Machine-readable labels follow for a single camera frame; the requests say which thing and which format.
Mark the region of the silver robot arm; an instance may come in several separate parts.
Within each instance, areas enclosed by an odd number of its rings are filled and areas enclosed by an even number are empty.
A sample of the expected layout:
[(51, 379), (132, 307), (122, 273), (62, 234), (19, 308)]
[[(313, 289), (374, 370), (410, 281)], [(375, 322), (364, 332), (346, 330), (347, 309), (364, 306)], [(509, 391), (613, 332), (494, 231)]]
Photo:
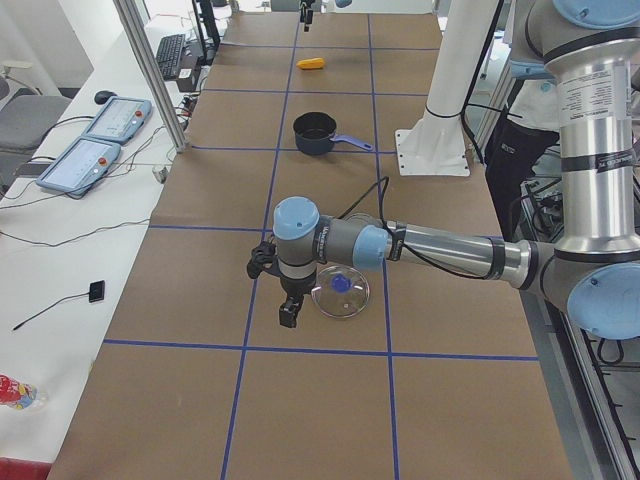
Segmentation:
[(249, 277), (268, 273), (294, 327), (317, 267), (360, 270), (385, 260), (420, 261), (534, 292), (582, 329), (606, 339), (639, 333), (639, 237), (634, 227), (630, 60), (639, 50), (635, 1), (524, 1), (513, 50), (539, 60), (559, 89), (564, 233), (555, 243), (460, 236), (369, 217), (322, 215), (304, 197), (274, 211), (273, 233), (252, 250)]

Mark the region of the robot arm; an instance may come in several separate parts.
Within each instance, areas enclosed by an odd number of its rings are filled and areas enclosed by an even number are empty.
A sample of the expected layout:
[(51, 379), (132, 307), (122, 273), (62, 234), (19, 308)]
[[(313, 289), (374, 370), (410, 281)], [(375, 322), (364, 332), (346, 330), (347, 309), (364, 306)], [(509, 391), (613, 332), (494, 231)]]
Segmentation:
[(382, 24), (391, 35), (426, 30), (441, 33), (442, 7), (450, 1), (295, 1), (299, 31), (321, 36), (363, 36), (369, 22)]

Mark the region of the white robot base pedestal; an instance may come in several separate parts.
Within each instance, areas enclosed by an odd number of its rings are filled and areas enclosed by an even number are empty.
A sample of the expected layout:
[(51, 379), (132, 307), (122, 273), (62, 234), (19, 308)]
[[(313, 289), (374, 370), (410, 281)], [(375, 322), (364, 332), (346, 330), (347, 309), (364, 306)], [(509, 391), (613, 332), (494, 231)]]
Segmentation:
[(398, 130), (396, 153), (402, 176), (470, 174), (463, 135), (463, 110), (484, 59), (487, 36), (495, 31), (499, 0), (450, 4), (424, 114), (409, 130)]

